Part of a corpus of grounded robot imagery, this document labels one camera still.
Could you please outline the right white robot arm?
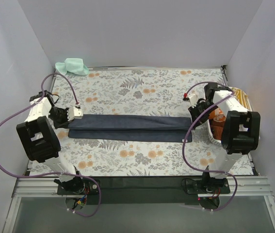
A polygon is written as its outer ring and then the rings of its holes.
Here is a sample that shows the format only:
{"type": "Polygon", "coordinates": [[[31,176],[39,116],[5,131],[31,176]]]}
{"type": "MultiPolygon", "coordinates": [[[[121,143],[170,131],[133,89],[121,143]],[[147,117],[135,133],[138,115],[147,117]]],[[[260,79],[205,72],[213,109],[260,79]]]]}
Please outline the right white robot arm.
{"type": "Polygon", "coordinates": [[[198,181],[199,188],[212,193],[227,187],[226,178],[234,164],[258,147],[260,114],[243,107],[230,87],[215,82],[203,84],[204,98],[185,92],[183,99],[191,105],[188,109],[192,119],[191,129],[207,122],[217,108],[226,118],[220,140],[222,149],[198,181]]]}

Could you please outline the orange peach printed towel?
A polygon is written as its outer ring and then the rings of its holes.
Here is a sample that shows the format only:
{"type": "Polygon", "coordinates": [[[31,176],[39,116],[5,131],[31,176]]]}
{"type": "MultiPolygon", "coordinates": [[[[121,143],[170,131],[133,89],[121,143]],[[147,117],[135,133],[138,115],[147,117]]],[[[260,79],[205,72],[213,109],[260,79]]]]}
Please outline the orange peach printed towel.
{"type": "Polygon", "coordinates": [[[226,117],[220,108],[216,108],[210,113],[209,120],[213,120],[216,122],[225,122],[226,117]]]}

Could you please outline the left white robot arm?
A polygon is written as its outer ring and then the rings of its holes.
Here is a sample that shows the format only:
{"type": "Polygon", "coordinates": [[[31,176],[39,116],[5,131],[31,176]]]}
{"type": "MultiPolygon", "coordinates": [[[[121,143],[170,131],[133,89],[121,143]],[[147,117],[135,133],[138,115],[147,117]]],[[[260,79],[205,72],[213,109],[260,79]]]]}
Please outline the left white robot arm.
{"type": "Polygon", "coordinates": [[[67,128],[72,121],[83,117],[80,104],[65,109],[56,107],[52,93],[46,90],[30,97],[30,104],[33,107],[25,122],[16,126],[28,159],[56,172],[59,178],[54,182],[65,191],[82,193],[85,182],[79,177],[77,168],[59,154],[61,145],[54,131],[57,128],[67,128]]]}

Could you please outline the dark grey towel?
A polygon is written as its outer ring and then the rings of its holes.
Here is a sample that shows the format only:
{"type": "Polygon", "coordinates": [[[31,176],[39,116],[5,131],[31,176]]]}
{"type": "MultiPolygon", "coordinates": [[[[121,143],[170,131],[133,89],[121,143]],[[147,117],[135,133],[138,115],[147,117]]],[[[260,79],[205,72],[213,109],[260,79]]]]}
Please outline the dark grey towel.
{"type": "Polygon", "coordinates": [[[190,126],[189,117],[84,115],[69,124],[68,137],[182,143],[190,126]]]}

